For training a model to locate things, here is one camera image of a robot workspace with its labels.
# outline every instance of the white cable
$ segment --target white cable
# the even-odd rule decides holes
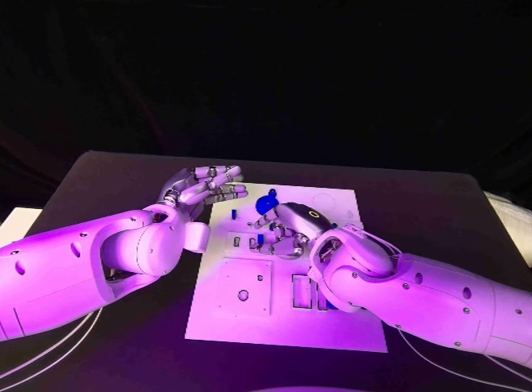
[[[27,378],[24,378],[23,380],[20,380],[19,382],[16,382],[14,384],[11,384],[10,386],[6,386],[4,388],[0,389],[0,392],[3,392],[4,390],[13,388],[14,386],[20,385],[24,381],[29,381],[32,378],[34,378],[40,373],[45,373],[45,371],[47,371],[56,364],[59,361],[62,361],[68,356],[69,353],[72,353],[73,349],[78,347],[78,345],[81,344],[81,342],[83,341],[83,339],[86,338],[86,335],[89,334],[89,332],[92,331],[92,326],[95,325],[99,315],[101,315],[101,309],[98,311],[98,314],[95,315],[95,319],[92,320],[92,325],[89,326],[89,328],[86,329],[86,333],[83,334],[83,336],[81,337],[81,339],[78,340],[78,342],[75,343],[75,345],[72,346],[72,348],[66,351],[66,353],[34,374],[32,374]]]
[[[465,378],[465,379],[468,379],[468,380],[481,382],[483,384],[493,385],[493,386],[500,386],[501,388],[507,388],[509,390],[517,390],[519,392],[530,392],[529,390],[521,390],[520,388],[516,388],[516,386],[509,386],[509,385],[504,385],[504,384],[497,384],[496,382],[484,381],[484,380],[480,380],[480,379],[477,379],[477,378],[474,378],[474,377],[465,376],[464,374],[455,373],[452,370],[447,369],[445,367],[441,367],[441,366],[439,366],[431,359],[428,359],[428,358],[425,357],[425,355],[413,348],[413,346],[411,345],[409,341],[406,340],[406,338],[405,338],[405,336],[403,336],[403,332],[400,331],[400,329],[398,329],[398,332],[399,332],[399,334],[400,334],[400,337],[403,338],[403,341],[406,342],[408,346],[411,347],[411,350],[413,350],[415,354],[416,354],[416,355],[418,355],[431,365],[434,365],[436,368],[442,369],[445,372],[449,372],[449,373],[454,374],[455,376],[462,377],[462,378]]]
[[[81,320],[81,323],[75,327],[75,329],[66,334],[62,340],[52,345],[46,350],[43,350],[27,362],[21,363],[17,367],[13,367],[6,373],[0,374],[0,380],[9,374],[14,373],[17,370],[23,369],[27,365],[30,365],[39,358],[42,358],[68,339],[69,337],[78,332],[81,326],[86,323],[86,320],[92,317],[92,313]]]
[[[509,370],[513,374],[516,374],[520,378],[523,378],[526,381],[532,382],[532,378],[526,377],[517,370],[513,370],[507,365],[500,363],[494,358],[491,358],[488,355],[485,355],[485,358],[493,361],[504,370]]]

